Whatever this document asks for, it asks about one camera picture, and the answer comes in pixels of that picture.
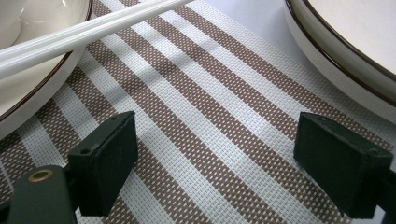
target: striped placemat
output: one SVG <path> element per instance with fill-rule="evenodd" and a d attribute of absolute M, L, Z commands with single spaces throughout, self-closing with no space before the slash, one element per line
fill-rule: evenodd
<path fill-rule="evenodd" d="M 93 14 L 137 3 L 95 1 Z M 0 202 L 20 175 L 65 165 L 102 121 L 130 110 L 138 164 L 111 216 L 80 223 L 349 223 L 292 158 L 300 112 L 396 144 L 395 125 L 197 0 L 87 47 L 57 94 L 0 142 Z"/>

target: white chopstick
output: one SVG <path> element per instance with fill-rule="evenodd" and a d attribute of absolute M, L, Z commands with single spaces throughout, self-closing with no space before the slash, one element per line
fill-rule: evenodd
<path fill-rule="evenodd" d="M 153 0 L 0 50 L 0 79 L 130 27 L 192 0 Z"/>

